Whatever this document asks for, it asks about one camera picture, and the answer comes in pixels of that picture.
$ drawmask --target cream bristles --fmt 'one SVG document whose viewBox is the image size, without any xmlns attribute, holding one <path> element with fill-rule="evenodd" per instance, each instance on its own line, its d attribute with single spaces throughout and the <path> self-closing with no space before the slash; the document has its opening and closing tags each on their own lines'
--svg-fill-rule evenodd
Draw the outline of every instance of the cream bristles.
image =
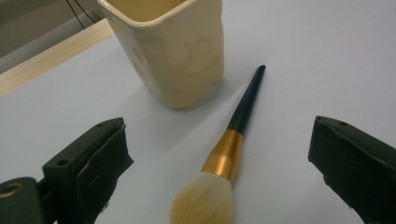
<svg viewBox="0 0 396 224">
<path fill-rule="evenodd" d="M 229 224 L 233 217 L 230 181 L 201 172 L 175 198 L 171 224 Z"/>
</svg>

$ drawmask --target cream plastic cup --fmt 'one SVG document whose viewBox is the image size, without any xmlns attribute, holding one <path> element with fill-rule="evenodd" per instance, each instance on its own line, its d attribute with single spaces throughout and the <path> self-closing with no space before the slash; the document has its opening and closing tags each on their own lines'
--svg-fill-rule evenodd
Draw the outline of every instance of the cream plastic cup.
<svg viewBox="0 0 396 224">
<path fill-rule="evenodd" d="M 221 0 L 98 2 L 140 79 L 165 105 L 190 105 L 221 79 Z"/>
</svg>

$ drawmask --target white surface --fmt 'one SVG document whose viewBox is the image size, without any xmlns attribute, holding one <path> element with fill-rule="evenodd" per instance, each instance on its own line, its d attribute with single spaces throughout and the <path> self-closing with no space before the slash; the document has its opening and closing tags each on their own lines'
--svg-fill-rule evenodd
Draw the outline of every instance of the white surface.
<svg viewBox="0 0 396 224">
<path fill-rule="evenodd" d="M 100 223 L 168 223 L 256 67 L 267 71 L 233 185 L 233 223 L 362 223 L 307 153 L 316 115 L 396 147 L 396 2 L 223 3 L 225 76 L 198 104 L 161 105 L 116 37 L 0 99 L 0 182 L 41 166 L 94 124 L 124 117 L 134 165 Z"/>
</svg>

